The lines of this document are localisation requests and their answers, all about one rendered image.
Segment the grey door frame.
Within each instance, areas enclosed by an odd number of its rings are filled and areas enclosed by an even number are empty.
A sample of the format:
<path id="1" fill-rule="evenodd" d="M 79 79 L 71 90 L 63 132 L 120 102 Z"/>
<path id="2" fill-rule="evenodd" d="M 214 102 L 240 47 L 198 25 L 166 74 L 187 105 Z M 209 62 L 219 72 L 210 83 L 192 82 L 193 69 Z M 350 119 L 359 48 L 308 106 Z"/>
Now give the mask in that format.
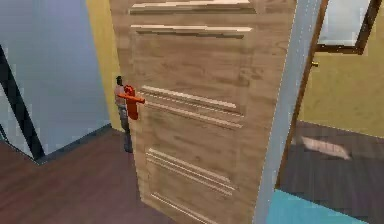
<path id="1" fill-rule="evenodd" d="M 266 224 L 285 149 L 291 142 L 328 0 L 298 0 L 252 224 Z"/>

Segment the dark framed window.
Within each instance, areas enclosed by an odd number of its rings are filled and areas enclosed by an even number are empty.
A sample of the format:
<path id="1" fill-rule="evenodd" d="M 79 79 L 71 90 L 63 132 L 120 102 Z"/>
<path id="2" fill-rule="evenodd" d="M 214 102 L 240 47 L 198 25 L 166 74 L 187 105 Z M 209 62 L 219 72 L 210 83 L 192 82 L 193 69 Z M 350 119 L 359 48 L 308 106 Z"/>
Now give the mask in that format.
<path id="1" fill-rule="evenodd" d="M 328 0 L 318 52 L 362 55 L 383 0 Z"/>

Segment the light wooden panelled door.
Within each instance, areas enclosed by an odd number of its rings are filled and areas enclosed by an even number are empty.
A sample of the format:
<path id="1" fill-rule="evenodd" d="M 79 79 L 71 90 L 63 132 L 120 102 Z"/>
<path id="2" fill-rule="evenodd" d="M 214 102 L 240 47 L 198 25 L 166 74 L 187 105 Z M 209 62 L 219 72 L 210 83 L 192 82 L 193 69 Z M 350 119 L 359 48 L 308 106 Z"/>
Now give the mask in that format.
<path id="1" fill-rule="evenodd" d="M 109 0 L 142 201 L 251 224 L 297 0 Z"/>

